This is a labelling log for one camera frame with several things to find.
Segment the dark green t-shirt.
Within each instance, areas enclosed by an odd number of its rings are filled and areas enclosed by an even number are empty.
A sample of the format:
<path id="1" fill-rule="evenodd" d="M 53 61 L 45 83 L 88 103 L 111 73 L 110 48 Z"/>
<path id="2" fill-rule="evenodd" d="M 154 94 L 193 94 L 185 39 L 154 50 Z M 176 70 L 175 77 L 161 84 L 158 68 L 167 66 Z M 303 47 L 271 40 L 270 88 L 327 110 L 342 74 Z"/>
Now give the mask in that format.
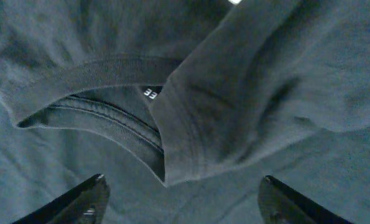
<path id="1" fill-rule="evenodd" d="M 370 223 L 370 1 L 0 1 L 0 223 L 262 223 L 266 175 Z"/>

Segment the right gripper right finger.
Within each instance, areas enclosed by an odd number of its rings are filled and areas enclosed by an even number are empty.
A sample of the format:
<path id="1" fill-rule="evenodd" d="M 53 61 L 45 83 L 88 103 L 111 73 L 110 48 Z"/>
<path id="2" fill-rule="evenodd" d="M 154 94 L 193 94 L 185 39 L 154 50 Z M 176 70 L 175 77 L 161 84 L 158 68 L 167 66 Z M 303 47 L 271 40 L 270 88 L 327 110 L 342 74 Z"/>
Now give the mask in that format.
<path id="1" fill-rule="evenodd" d="M 257 203 L 265 224 L 352 224 L 271 175 L 262 178 Z"/>

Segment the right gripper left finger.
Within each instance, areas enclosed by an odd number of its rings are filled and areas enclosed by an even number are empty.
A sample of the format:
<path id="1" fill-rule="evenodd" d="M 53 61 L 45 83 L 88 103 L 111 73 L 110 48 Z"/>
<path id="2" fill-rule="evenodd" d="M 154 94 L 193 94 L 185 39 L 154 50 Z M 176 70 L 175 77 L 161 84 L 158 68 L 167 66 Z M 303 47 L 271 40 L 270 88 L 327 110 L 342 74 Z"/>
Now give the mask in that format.
<path id="1" fill-rule="evenodd" d="M 106 177 L 95 174 L 12 224 L 102 224 L 109 196 Z"/>

